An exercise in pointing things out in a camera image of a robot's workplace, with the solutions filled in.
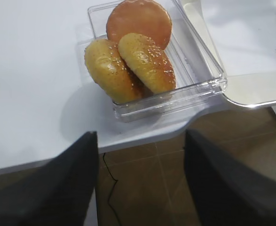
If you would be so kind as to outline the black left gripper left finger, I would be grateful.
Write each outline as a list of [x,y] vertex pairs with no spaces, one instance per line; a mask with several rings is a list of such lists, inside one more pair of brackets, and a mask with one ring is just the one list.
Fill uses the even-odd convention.
[[82,226],[98,177],[96,132],[0,190],[0,226]]

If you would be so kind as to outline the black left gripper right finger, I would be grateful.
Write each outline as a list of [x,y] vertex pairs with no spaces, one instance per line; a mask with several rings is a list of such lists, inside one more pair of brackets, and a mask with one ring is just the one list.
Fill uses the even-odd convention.
[[203,226],[276,226],[276,181],[185,131],[184,173]]

